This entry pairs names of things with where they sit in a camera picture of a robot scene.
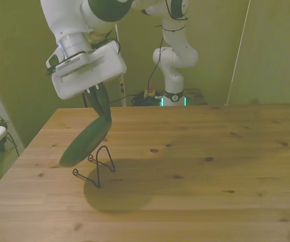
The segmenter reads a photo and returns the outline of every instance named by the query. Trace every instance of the green wall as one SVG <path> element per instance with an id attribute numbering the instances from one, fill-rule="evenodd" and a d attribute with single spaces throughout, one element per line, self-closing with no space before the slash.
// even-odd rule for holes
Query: green wall
<path id="1" fill-rule="evenodd" d="M 55 48 L 40 1 L 0 0 L 0 98 L 25 146 L 57 108 L 83 106 L 59 99 L 46 75 Z"/>
<path id="2" fill-rule="evenodd" d="M 290 0 L 252 0 L 230 103 L 290 103 Z"/>
<path id="3" fill-rule="evenodd" d="M 227 99 L 249 0 L 192 0 L 188 13 L 188 39 L 199 51 L 196 67 L 182 69 L 185 88 L 200 88 L 210 104 Z M 160 46 L 162 30 L 153 28 L 161 18 L 130 11 L 119 24 L 122 56 L 127 65 L 125 85 L 129 94 L 147 87 L 155 67 L 153 52 Z M 164 88 L 160 70 L 151 82 Z"/>

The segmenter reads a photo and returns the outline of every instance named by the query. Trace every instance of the wooden tabletop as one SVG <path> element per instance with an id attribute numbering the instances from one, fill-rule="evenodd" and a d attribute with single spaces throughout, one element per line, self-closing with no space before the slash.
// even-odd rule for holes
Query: wooden tabletop
<path id="1" fill-rule="evenodd" d="M 0 242 L 290 241 L 290 106 L 113 108 L 103 187 L 60 168 L 60 109 L 0 181 Z M 101 153 L 102 161 L 109 159 Z M 95 178 L 83 161 L 80 173 Z"/>

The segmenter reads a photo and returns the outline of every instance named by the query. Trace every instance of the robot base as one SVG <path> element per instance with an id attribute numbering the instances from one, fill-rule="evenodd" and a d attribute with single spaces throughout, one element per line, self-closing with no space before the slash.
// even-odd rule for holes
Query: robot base
<path id="1" fill-rule="evenodd" d="M 172 102 L 170 98 L 164 96 L 161 101 L 161 106 L 186 106 L 187 105 L 187 98 L 181 97 L 179 101 Z"/>

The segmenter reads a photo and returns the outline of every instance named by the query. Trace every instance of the wire plate stand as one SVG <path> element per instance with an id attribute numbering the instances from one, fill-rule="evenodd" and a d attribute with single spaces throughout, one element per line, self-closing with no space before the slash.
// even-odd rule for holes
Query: wire plate stand
<path id="1" fill-rule="evenodd" d="M 99 155 L 99 152 L 100 152 L 102 149 L 106 149 L 107 154 L 108 154 L 109 159 L 110 159 L 110 162 L 111 162 L 111 164 L 112 164 L 112 167 L 111 167 L 110 165 L 107 165 L 107 164 L 105 164 L 105 163 L 99 161 L 99 159 L 98 159 L 98 155 Z M 96 159 L 94 159 L 93 154 L 90 154 L 90 155 L 88 156 L 88 161 L 91 162 L 91 163 L 95 163 L 96 166 L 97 166 L 97 182 L 94 181 L 94 180 L 92 180 L 92 179 L 90 179 L 90 178 L 88 178 L 88 177 L 86 177 L 86 176 L 84 176 L 84 175 L 81 175 L 77 169 L 74 169 L 74 170 L 72 171 L 72 173 L 73 173 L 73 175 L 76 176 L 76 177 L 80 177 L 80 178 L 83 178 L 83 179 L 85 179 L 85 180 L 87 180 L 87 181 L 92 182 L 92 183 L 93 183 L 97 188 L 101 188 L 101 185 L 100 185 L 100 176 L 99 176 L 99 164 L 108 167 L 108 169 L 109 169 L 111 172 L 115 172 L 115 171 L 116 171 L 116 168 L 115 168 L 115 165 L 114 165 L 113 159 L 111 158 L 111 155 L 110 155 L 110 152 L 109 152 L 108 147 L 105 146 L 105 145 L 102 146 L 102 147 L 100 147 L 100 148 L 97 150 L 97 153 L 96 153 Z"/>

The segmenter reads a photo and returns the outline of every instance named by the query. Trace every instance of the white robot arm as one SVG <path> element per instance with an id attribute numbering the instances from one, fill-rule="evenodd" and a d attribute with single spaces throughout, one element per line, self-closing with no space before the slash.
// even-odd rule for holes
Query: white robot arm
<path id="1" fill-rule="evenodd" d="M 105 39 L 134 8 L 163 18 L 164 39 L 171 47 L 157 49 L 154 61 L 160 60 L 165 76 L 165 104 L 182 105 L 183 77 L 174 68 L 190 67 L 198 60 L 185 33 L 188 4 L 189 0 L 41 0 L 58 45 L 46 63 L 58 96 L 72 98 L 126 72 L 115 42 L 97 49 L 92 44 Z"/>

